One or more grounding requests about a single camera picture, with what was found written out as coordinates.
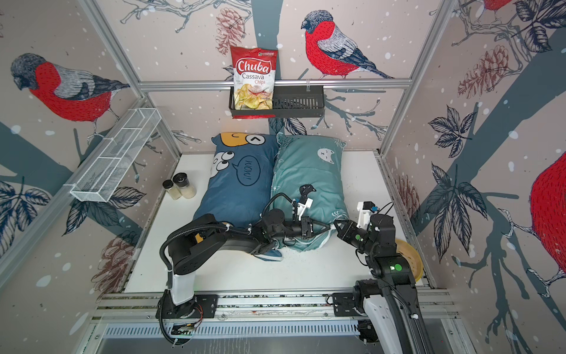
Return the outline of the blue cartoon pillow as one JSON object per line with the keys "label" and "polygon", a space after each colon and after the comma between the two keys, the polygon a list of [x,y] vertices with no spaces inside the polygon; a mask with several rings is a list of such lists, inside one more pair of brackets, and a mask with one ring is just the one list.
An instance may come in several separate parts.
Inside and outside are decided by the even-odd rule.
{"label": "blue cartoon pillow", "polygon": [[221,133],[207,190],[194,213],[196,220],[211,214],[216,221],[247,229],[261,219],[271,199],[274,164],[279,144],[273,135]]}

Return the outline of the yellow bowl with buns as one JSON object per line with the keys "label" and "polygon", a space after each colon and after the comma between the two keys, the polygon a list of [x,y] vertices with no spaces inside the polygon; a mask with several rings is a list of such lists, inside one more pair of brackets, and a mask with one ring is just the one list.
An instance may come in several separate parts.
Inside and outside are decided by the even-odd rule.
{"label": "yellow bowl with buns", "polygon": [[419,253],[413,246],[404,240],[395,239],[395,242],[397,252],[407,260],[415,281],[420,281],[424,275],[424,264]]}

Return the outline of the red Chuba chips bag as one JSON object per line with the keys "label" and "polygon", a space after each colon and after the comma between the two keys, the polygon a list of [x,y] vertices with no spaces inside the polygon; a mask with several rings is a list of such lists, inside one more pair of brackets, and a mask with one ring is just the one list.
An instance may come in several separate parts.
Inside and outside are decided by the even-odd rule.
{"label": "red Chuba chips bag", "polygon": [[237,110],[273,108],[277,50],[231,47],[234,105]]}

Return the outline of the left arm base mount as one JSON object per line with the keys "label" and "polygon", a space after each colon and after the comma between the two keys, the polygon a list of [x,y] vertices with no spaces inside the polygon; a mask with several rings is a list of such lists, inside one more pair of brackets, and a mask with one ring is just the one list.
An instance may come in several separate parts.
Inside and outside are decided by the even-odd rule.
{"label": "left arm base mount", "polygon": [[215,316],[219,296],[197,294],[188,302],[175,305],[170,292],[164,292],[158,302],[157,319],[212,319]]}

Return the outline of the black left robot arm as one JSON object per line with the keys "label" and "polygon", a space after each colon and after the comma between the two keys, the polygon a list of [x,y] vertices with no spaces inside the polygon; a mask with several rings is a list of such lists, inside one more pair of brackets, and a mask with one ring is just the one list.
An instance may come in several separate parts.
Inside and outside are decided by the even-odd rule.
{"label": "black left robot arm", "polygon": [[216,252],[238,251],[264,260],[270,252],[289,247],[331,230],[329,224],[308,216],[287,220],[281,209],[263,212],[256,224],[234,227],[206,214],[171,233],[159,249],[167,269],[167,284],[158,303],[157,319],[202,317],[194,295],[194,275]]}

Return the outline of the large black-lid spice jar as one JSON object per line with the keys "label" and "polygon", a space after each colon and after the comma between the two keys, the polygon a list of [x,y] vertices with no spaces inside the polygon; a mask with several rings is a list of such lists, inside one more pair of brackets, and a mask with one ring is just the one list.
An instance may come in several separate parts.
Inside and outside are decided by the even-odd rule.
{"label": "large black-lid spice jar", "polygon": [[186,199],[192,199],[196,195],[196,188],[190,183],[186,173],[177,173],[172,178],[181,195]]}

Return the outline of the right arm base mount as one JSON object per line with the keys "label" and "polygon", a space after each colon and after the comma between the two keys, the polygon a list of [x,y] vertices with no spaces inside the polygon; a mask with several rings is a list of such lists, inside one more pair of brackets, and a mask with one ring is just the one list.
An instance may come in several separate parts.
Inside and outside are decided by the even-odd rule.
{"label": "right arm base mount", "polygon": [[363,298],[358,293],[332,293],[330,304],[336,317],[366,317]]}

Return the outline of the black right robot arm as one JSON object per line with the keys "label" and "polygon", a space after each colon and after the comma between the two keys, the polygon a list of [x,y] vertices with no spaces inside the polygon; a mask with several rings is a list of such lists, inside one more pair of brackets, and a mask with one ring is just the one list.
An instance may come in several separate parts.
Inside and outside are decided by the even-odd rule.
{"label": "black right robot arm", "polygon": [[397,251],[391,216],[376,213],[362,224],[334,222],[338,238],[365,258],[371,278],[358,280],[350,293],[332,294],[336,317],[363,317],[363,342],[378,342],[384,353],[433,353],[422,318],[416,280],[408,261]]}

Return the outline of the small black-lid spice jar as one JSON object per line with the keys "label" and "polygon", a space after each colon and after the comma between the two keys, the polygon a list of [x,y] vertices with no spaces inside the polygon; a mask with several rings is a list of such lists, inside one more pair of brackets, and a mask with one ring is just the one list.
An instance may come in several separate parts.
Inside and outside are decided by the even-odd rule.
{"label": "small black-lid spice jar", "polygon": [[163,181],[162,187],[174,201],[180,199],[180,197],[182,196],[180,190],[171,179]]}

